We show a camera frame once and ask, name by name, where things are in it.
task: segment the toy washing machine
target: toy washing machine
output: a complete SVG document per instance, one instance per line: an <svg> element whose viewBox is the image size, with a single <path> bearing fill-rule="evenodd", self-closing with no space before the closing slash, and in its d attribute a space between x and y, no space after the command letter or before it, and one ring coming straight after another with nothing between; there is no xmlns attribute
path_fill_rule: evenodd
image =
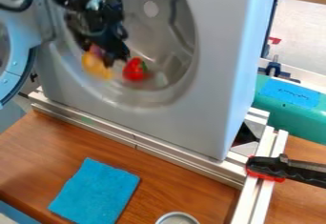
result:
<svg viewBox="0 0 326 224"><path fill-rule="evenodd" d="M0 11L1 104L34 64L45 97L83 113L85 123L95 118L122 129L131 142L141 135L223 160L254 99L273 0L123 2L127 45L153 72L150 79L87 74L65 10L37 0L22 13Z"/></svg>

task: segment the blue sponge cloth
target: blue sponge cloth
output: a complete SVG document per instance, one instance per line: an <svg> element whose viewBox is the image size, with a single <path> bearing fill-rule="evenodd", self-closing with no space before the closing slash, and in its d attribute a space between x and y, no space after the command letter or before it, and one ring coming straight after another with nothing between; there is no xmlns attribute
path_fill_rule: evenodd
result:
<svg viewBox="0 0 326 224"><path fill-rule="evenodd" d="M86 158L49 210L80 224L114 223L138 183L136 175Z"/></svg>

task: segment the black cable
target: black cable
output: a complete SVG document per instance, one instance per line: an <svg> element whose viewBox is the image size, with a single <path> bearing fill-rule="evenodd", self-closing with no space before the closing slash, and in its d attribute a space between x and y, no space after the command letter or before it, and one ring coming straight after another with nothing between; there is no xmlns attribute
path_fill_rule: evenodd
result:
<svg viewBox="0 0 326 224"><path fill-rule="evenodd" d="M32 0L24 0L19 7L9 7L3 4L0 4L0 10L7 10L11 12L23 12L27 10L32 4Z"/></svg>

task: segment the teal container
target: teal container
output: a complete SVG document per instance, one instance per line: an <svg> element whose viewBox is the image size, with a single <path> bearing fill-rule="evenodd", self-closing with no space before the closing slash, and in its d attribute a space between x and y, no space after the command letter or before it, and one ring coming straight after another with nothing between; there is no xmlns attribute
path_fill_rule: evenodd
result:
<svg viewBox="0 0 326 224"><path fill-rule="evenodd" d="M270 112L269 125L326 144L326 95L259 75L254 108Z"/></svg>

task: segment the red pepper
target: red pepper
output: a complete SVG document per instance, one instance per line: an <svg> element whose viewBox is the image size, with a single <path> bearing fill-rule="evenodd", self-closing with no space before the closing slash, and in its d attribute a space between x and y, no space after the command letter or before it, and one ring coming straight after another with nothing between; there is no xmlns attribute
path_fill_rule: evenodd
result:
<svg viewBox="0 0 326 224"><path fill-rule="evenodd" d="M142 81L149 77L149 70L141 58L135 57L125 66L123 77L131 81Z"/></svg>

